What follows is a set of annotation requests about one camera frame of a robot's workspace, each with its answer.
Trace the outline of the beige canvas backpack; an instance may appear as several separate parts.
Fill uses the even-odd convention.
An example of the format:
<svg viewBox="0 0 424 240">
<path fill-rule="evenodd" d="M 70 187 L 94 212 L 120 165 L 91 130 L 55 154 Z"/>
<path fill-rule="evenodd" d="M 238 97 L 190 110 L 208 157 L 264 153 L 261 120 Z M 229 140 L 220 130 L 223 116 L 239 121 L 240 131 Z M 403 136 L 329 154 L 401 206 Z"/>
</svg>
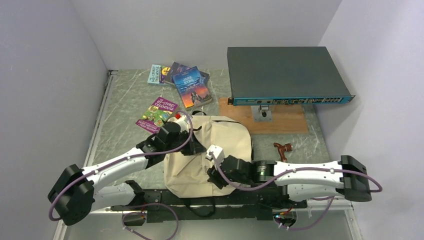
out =
<svg viewBox="0 0 424 240">
<path fill-rule="evenodd" d="M 222 174 L 227 165 L 252 162 L 251 135 L 242 123 L 227 116 L 193 115 L 190 120 L 174 116 L 169 121 L 192 133 L 192 140 L 164 158 L 165 186 L 195 216 L 209 218 L 216 212 L 215 198 L 242 185 L 232 176 L 223 179 Z"/>
</svg>

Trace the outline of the wooden board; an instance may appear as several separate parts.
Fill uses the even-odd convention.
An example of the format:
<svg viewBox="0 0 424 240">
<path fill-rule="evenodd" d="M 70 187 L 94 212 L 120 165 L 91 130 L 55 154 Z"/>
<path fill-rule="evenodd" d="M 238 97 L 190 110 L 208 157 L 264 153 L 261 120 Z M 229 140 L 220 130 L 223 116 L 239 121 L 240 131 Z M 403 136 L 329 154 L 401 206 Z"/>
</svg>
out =
<svg viewBox="0 0 424 240">
<path fill-rule="evenodd" d="M 309 132 L 303 108 L 300 105 L 272 105 L 272 122 L 255 122 L 251 106 L 228 104 L 229 98 L 218 100 L 219 114 L 242 123 L 250 134 L 307 134 Z"/>
</svg>

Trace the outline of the aluminium rail frame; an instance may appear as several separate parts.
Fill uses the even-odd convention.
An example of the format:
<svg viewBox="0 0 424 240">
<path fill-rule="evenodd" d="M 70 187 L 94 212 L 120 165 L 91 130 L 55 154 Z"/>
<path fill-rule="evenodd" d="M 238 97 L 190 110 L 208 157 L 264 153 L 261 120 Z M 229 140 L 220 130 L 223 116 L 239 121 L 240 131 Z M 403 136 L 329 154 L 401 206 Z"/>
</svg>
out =
<svg viewBox="0 0 424 240">
<path fill-rule="evenodd" d="M 92 211 L 127 205 L 142 196 L 142 189 L 134 181 L 110 185 L 122 177 L 146 169 L 148 159 L 142 150 L 133 147 L 120 156 L 94 164 L 110 95 L 118 74 L 118 70 L 108 71 L 105 94 L 84 166 L 72 164 L 66 167 L 47 195 L 51 203 L 48 217 L 52 222 L 62 221 L 66 226 L 71 226 L 83 220 Z"/>
</svg>

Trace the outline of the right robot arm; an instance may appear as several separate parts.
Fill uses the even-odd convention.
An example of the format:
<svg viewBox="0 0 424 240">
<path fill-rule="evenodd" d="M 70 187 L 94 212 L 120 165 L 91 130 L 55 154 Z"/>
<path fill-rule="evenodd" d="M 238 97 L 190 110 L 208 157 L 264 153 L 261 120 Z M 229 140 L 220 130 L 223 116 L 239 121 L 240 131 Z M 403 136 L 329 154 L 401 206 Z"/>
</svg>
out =
<svg viewBox="0 0 424 240">
<path fill-rule="evenodd" d="M 230 185 L 253 192 L 266 187 L 282 187 L 275 194 L 276 203 L 287 208 L 293 202 L 324 197 L 344 197 L 351 202 L 372 200 L 367 168 L 350 155 L 325 163 L 287 163 L 262 160 L 247 162 L 232 155 L 209 152 L 214 162 L 207 170 L 208 181 L 219 189 Z"/>
</svg>

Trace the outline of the purple treehouse book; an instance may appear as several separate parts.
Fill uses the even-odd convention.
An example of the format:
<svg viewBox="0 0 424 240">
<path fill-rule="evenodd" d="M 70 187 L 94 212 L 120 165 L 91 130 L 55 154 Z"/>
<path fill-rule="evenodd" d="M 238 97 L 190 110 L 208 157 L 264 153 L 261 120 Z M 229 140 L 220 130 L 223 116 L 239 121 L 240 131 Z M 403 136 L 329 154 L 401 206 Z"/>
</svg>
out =
<svg viewBox="0 0 424 240">
<path fill-rule="evenodd" d="M 155 134 L 176 112 L 178 104 L 163 97 L 158 97 L 135 122 L 138 127 Z"/>
</svg>

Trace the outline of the Jane Eyre book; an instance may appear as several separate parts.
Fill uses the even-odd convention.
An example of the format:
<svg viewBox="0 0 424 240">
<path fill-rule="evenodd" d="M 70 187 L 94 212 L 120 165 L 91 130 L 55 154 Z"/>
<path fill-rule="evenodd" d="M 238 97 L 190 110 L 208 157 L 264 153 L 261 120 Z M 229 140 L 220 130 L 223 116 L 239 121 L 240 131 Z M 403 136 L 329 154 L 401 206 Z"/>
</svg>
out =
<svg viewBox="0 0 424 240">
<path fill-rule="evenodd" d="M 186 110 L 212 101 L 205 79 L 196 66 L 173 75 L 172 80 Z"/>
</svg>

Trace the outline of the black base frame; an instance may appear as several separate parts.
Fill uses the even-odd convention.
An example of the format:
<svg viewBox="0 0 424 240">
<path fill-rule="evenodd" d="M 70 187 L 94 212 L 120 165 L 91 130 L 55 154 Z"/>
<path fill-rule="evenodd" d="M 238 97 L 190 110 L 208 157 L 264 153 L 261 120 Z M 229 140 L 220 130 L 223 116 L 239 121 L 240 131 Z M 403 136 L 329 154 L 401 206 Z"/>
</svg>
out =
<svg viewBox="0 0 424 240">
<path fill-rule="evenodd" d="M 305 209 L 307 201 L 293 202 L 283 196 L 282 187 L 258 191 L 235 190 L 215 197 L 178 198 L 167 189 L 145 189 L 144 203 L 161 203 L 171 207 L 179 220 L 253 219 L 271 221 L 273 213 L 283 209 Z"/>
</svg>

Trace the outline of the brown copper pipe fitting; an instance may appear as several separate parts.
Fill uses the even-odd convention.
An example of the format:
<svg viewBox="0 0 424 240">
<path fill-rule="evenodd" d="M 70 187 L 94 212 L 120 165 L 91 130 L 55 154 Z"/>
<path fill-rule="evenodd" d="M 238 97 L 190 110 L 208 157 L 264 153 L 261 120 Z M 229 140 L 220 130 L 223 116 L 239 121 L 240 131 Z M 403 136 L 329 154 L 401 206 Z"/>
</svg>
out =
<svg viewBox="0 0 424 240">
<path fill-rule="evenodd" d="M 278 154 L 280 156 L 280 161 L 286 163 L 287 158 L 285 156 L 286 152 L 291 152 L 293 150 L 293 145 L 291 143 L 286 143 L 284 145 L 274 142 L 273 146 L 277 148 Z"/>
</svg>

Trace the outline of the metal switch stand bracket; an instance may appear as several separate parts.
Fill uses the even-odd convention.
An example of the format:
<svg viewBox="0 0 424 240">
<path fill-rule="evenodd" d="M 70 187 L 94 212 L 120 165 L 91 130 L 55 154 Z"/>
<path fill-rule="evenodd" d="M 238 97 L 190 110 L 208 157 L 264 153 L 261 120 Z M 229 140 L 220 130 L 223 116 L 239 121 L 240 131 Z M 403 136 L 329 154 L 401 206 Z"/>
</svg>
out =
<svg viewBox="0 0 424 240">
<path fill-rule="evenodd" d="M 255 122 L 272 122 L 273 116 L 269 105 L 252 105 L 252 118 Z"/>
</svg>

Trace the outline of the dark purple book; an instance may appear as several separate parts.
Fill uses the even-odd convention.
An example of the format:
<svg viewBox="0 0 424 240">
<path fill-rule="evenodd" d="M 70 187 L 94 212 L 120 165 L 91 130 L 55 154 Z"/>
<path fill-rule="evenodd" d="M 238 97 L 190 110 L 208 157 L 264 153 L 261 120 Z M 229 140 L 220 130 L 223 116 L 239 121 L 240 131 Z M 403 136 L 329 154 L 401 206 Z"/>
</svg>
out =
<svg viewBox="0 0 424 240">
<path fill-rule="evenodd" d="M 170 86 L 172 86 L 172 87 L 175 87 L 175 86 L 176 86 L 176 84 L 175 84 L 175 82 L 174 82 L 174 78 L 173 78 L 173 76 L 174 76 L 174 75 L 178 75 L 179 73 L 185 72 L 185 71 L 189 70 L 190 68 L 191 68 L 191 67 L 189 67 L 189 66 L 186 66 L 186 65 L 180 64 L 180 63 L 178 63 L 178 62 L 174 62 L 174 63 L 172 64 L 172 66 L 170 67 L 170 70 L 169 70 L 169 71 L 168 71 L 168 73 L 166 74 L 166 76 L 165 76 L 165 78 L 164 78 L 164 80 L 163 80 L 163 83 L 165 83 L 165 84 L 167 84 L 167 85 L 170 85 Z M 203 85 L 207 86 L 207 83 L 208 83 L 208 80 L 209 80 L 209 78 L 210 78 L 210 75 L 209 75 L 208 73 L 206 73 L 206 72 L 203 72 L 203 71 L 199 70 L 196 66 L 195 66 L 195 68 L 198 70 L 199 75 L 201 76 L 202 81 L 198 80 L 198 79 L 195 77 L 195 78 L 194 78 L 194 81 L 191 81 L 191 82 L 185 81 L 184 83 L 185 83 L 187 86 L 190 86 L 190 87 L 191 87 L 191 86 L 194 86 L 195 84 L 200 84 L 200 83 L 202 83 Z"/>
</svg>

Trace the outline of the dark network switch box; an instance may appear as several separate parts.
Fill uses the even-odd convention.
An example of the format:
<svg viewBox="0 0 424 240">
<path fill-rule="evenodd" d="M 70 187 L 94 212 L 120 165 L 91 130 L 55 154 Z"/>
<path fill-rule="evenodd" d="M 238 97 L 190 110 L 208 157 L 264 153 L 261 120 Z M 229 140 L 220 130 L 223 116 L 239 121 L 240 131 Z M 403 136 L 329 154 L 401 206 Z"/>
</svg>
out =
<svg viewBox="0 0 424 240">
<path fill-rule="evenodd" d="M 346 104 L 354 99 L 324 46 L 228 47 L 234 106 Z"/>
</svg>

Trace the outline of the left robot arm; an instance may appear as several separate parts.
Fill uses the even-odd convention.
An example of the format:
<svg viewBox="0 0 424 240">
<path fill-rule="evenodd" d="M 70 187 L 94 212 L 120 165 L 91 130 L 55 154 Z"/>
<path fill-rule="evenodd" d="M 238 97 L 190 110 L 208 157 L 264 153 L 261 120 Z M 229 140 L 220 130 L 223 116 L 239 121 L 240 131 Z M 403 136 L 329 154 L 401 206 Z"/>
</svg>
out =
<svg viewBox="0 0 424 240">
<path fill-rule="evenodd" d="M 195 137 L 195 132 L 188 123 L 168 122 L 118 157 L 85 168 L 76 164 L 66 167 L 47 195 L 51 203 L 49 218 L 71 226 L 99 209 L 113 206 L 139 209 L 146 200 L 144 190 L 136 181 L 111 183 L 146 170 L 171 153 L 183 156 L 204 153 L 206 148 Z"/>
</svg>

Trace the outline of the light blue book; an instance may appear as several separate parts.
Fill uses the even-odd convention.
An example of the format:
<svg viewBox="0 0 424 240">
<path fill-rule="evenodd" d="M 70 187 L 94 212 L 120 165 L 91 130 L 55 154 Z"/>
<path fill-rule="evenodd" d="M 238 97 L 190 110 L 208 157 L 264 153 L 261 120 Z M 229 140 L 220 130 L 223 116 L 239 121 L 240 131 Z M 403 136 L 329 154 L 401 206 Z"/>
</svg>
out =
<svg viewBox="0 0 424 240">
<path fill-rule="evenodd" d="M 153 64 L 147 79 L 149 85 L 166 86 L 165 78 L 171 70 L 169 66 Z"/>
</svg>

